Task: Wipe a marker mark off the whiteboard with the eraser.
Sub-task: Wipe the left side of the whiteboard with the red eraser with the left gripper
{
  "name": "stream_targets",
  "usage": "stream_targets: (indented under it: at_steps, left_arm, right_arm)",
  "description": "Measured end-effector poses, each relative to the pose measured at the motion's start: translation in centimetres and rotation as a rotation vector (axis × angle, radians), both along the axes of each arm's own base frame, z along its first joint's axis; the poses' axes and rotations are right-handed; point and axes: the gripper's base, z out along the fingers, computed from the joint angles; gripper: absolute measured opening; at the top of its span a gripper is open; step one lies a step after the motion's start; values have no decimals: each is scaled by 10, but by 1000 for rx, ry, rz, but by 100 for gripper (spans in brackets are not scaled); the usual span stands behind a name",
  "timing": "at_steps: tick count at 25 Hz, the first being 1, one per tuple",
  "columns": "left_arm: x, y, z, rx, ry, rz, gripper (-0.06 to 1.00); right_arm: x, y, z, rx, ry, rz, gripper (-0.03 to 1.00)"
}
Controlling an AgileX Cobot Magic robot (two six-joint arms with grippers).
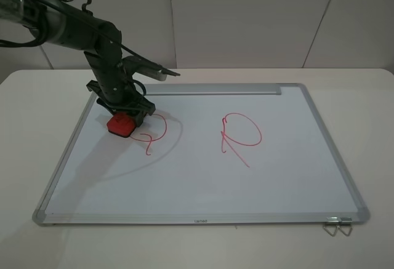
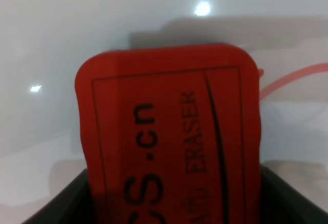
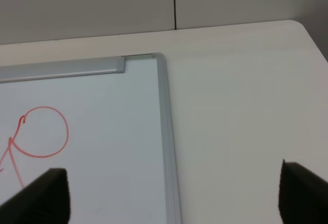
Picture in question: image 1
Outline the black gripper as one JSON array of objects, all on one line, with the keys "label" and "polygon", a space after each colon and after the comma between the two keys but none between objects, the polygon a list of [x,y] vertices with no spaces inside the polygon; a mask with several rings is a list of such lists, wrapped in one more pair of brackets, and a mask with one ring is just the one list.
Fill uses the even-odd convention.
[{"label": "black gripper", "polygon": [[97,103],[112,115],[123,111],[132,115],[135,126],[140,127],[147,115],[152,115],[155,104],[146,99],[147,90],[133,79],[123,63],[121,48],[112,44],[95,50],[85,50],[95,80],[87,84],[89,91],[98,96]]}]

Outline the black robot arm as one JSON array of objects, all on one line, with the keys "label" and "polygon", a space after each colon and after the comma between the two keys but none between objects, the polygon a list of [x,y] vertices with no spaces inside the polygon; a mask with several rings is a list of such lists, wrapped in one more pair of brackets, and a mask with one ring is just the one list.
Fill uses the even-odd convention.
[{"label": "black robot arm", "polygon": [[28,42],[1,40],[1,47],[38,47],[44,43],[84,53],[95,80],[87,84],[97,102],[111,114],[123,113],[135,126],[155,112],[146,99],[145,86],[133,79],[141,68],[160,67],[122,44],[115,25],[93,16],[87,9],[92,0],[1,0],[1,19],[28,29]]}]

